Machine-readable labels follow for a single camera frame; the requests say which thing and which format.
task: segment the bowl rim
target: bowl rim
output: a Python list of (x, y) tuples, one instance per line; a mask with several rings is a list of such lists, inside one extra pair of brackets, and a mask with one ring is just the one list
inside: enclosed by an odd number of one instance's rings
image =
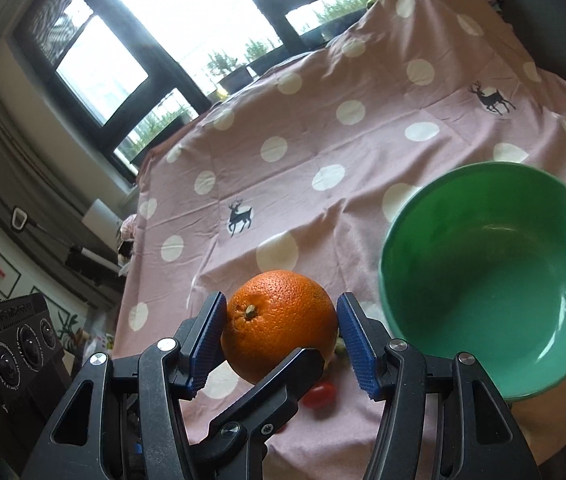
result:
[[(434, 180), (431, 180), (427, 184), (425, 184), (422, 188), (420, 188), (414, 195), (412, 195), (409, 200), (400, 208), (398, 214), (394, 217), (390, 228), (387, 231), (385, 236), (385, 240), (383, 241), (383, 245), (381, 247), (381, 257), (379, 258), (378, 262), (378, 283), (379, 283), (379, 295), (381, 300), (381, 306), (383, 308), (383, 313), (387, 318), (387, 323), (389, 326), (390, 331), (392, 332), (393, 337), (398, 337), (407, 340), (405, 338), (402, 330), (400, 329), (398, 323), (394, 319), (392, 315), (392, 311), (389, 306), (389, 302), (387, 300), (387, 293), (385, 290), (385, 283), (384, 283), (384, 273), (383, 273), (383, 261), (385, 259), (385, 248), (389, 243), (391, 238), (396, 236), (396, 232), (400, 228), (400, 225), (405, 221), (406, 216), (409, 212), (415, 207), (416, 203), (419, 202), (423, 197), (432, 193), (434, 190), (438, 189), (442, 184), (446, 184), (447, 181), (456, 178), (459, 174), (465, 173), (473, 173), (475, 171), (482, 171), (485, 168), (516, 168), (517, 170), (522, 171), (530, 171), (533, 173), (540, 173), (546, 177), (549, 177), (555, 183), (559, 184), (561, 187), (566, 189), (566, 183), (564, 183), (561, 179), (557, 178), (556, 176), (548, 173), (545, 170), (540, 170), (539, 168), (535, 168), (533, 166), (527, 164), (521, 164), (519, 162), (499, 162), (499, 161), (485, 161), (485, 162), (476, 162), (473, 164), (467, 164), (466, 166), (460, 166), (458, 168), (454, 168), (453, 170), (448, 171), (447, 173), (442, 174), (441, 176), (436, 177)], [(552, 381), (551, 383), (547, 384), (543, 388), (534, 391), (522, 390), (520, 392), (515, 392), (514, 395), (510, 395), (508, 397), (504, 396), (504, 399), (510, 402), (529, 399), (531, 397), (538, 396), (543, 392), (553, 388), (554, 386), (558, 385), (566, 378), (566, 371), (562, 373), (556, 380)]]

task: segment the green bowl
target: green bowl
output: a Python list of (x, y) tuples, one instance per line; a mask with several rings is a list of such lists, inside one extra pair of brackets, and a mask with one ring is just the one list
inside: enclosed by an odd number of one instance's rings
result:
[(566, 377), (566, 185), (508, 162), (451, 171), (396, 217), (380, 262), (395, 337), (476, 355), (508, 400)]

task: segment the screw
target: screw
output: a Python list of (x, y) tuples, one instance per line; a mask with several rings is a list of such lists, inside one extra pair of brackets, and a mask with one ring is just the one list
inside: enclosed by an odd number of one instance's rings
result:
[(163, 352), (169, 352), (176, 346), (176, 341), (174, 341), (171, 337), (166, 337), (165, 339), (161, 339), (158, 343), (156, 343), (156, 346)]
[(238, 433), (240, 430), (240, 427), (238, 424), (236, 424), (236, 422), (228, 422), (227, 424), (225, 424), (222, 428), (221, 428), (221, 437), (223, 438), (231, 438), (233, 437), (236, 433)]
[(390, 348), (395, 352), (404, 352), (407, 350), (408, 344), (403, 339), (392, 339), (390, 341)]
[(94, 354), (92, 357), (90, 357), (90, 364), (94, 366), (98, 366), (103, 364), (107, 360), (108, 360), (107, 355), (99, 352), (97, 354)]
[(467, 352), (462, 352), (458, 354), (458, 360), (464, 365), (471, 366), (476, 362), (476, 357), (474, 357), (472, 354), (469, 354)]

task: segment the window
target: window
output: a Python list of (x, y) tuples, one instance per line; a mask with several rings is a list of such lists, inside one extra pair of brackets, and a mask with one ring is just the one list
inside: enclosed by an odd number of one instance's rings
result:
[(318, 0), (287, 14), (287, 19), (298, 33), (323, 27), (323, 39), (331, 40), (338, 34), (333, 34), (334, 22), (343, 18), (351, 17), (351, 22), (356, 22), (365, 12), (369, 0)]
[[(252, 0), (121, 1), (206, 95), (252, 82), (240, 68), (281, 45)], [(226, 78), (234, 71), (237, 84)]]
[(156, 146), (197, 116), (180, 92), (173, 89), (127, 134), (114, 154), (132, 173), (137, 174), (149, 148)]
[(99, 124), (105, 124), (147, 72), (96, 16), (56, 69)]
[(148, 150), (367, 0), (35, 0), (14, 31), (67, 117), (132, 180)]

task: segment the blue gripper pad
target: blue gripper pad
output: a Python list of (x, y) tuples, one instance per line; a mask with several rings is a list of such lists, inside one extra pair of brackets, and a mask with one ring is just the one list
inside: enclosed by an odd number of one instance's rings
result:
[(178, 371), (186, 375), (185, 388), (191, 398), (205, 386), (212, 371), (227, 315), (227, 302), (220, 292), (211, 293), (196, 317), (181, 347)]
[(381, 341), (378, 337), (351, 292), (340, 295), (336, 302), (336, 314), (358, 386), (367, 392), (370, 399), (381, 400), (381, 376), (385, 372), (384, 345), (387, 341)]

